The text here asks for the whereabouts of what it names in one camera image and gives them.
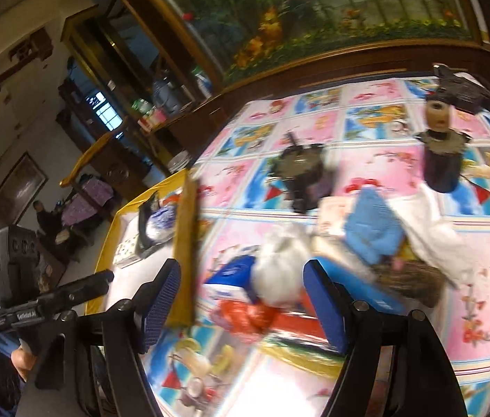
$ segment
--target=table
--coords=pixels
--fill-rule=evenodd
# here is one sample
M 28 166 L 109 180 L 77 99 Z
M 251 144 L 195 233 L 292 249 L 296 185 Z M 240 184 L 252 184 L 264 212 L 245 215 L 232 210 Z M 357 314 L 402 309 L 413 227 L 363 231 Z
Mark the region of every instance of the table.
M 201 284 L 231 252 L 261 244 L 273 224 L 315 225 L 317 210 L 293 213 L 283 184 L 266 180 L 271 160 L 289 143 L 288 131 L 301 143 L 325 145 L 326 166 L 337 170 L 333 195 L 354 193 L 367 179 L 386 197 L 414 195 L 423 148 L 413 134 L 425 129 L 424 97 L 436 82 L 430 76 L 365 79 L 254 101 L 208 146 L 193 172 L 201 207 L 197 324 L 165 331 L 143 361 L 164 415 L 320 415 L 335 374 L 305 371 L 298 358 L 291 365 L 265 344 L 247 343 L 212 323 L 215 303 Z M 466 244 L 484 254 L 474 283 L 447 286 L 429 317 L 468 413 L 480 416 L 490 407 L 490 176 L 479 173 L 490 169 L 483 168 L 490 167 L 490 113 L 454 112 L 452 127 L 474 139 L 465 154 L 469 171 L 453 193 L 433 198 Z
M 114 196 L 112 187 L 96 177 L 89 178 L 83 184 L 83 189 L 101 207 Z M 63 210 L 61 214 L 61 223 L 64 227 L 69 227 L 87 220 L 95 214 L 97 214 L 97 210 L 77 194 L 72 201 L 67 204 L 65 210 Z

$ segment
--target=white towel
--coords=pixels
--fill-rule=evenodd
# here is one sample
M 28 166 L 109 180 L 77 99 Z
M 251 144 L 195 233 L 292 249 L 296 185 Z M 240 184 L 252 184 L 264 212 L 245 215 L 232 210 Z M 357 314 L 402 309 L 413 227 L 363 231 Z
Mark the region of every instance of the white towel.
M 434 191 L 421 182 L 416 195 L 389 199 L 388 205 L 401 220 L 416 255 L 457 287 L 472 282 L 481 263 L 479 252 L 466 246 L 453 224 L 441 217 Z

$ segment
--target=picture frame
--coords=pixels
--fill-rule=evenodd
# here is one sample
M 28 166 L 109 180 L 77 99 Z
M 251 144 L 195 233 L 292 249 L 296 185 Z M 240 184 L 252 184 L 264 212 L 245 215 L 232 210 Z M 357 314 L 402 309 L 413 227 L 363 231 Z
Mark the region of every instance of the picture frame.
M 0 228 L 17 224 L 47 181 L 32 157 L 21 155 L 0 184 Z

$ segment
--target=yellow table edge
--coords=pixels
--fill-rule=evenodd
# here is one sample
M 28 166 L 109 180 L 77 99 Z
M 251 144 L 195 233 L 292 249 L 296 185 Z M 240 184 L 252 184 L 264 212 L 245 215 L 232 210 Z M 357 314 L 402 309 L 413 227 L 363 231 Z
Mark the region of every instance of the yellow table edge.
M 193 283 L 194 283 L 194 265 L 193 265 L 193 243 L 196 214 L 196 196 L 197 182 L 190 178 L 189 171 L 183 170 L 169 176 L 157 185 L 149 188 L 143 194 L 127 203 L 118 210 L 114 220 L 108 230 L 97 265 L 94 272 L 100 272 L 112 269 L 112 261 L 115 250 L 118 247 L 118 240 L 122 230 L 122 216 L 127 213 L 137 212 L 139 206 L 146 201 L 152 194 L 158 191 L 160 199 L 166 197 L 169 193 L 182 188 L 182 194 L 177 209 L 177 218 L 175 221 L 174 236 L 174 258 L 179 262 L 181 267 L 181 285 L 179 292 L 175 297 L 172 310 L 166 321 L 167 326 L 190 326 L 194 321 L 193 305 Z M 93 299 L 86 303 L 85 314 L 100 312 L 102 309 L 104 297 Z

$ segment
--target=window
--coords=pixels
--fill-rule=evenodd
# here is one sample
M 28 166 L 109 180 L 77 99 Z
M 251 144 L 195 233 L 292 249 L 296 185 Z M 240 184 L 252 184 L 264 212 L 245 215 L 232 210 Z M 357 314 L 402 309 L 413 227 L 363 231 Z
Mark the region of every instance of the window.
M 93 107 L 100 120 L 108 127 L 108 130 L 115 130 L 122 124 L 122 118 L 115 112 L 115 109 L 111 107 L 104 94 L 100 91 L 93 96 L 88 96 L 86 100 Z

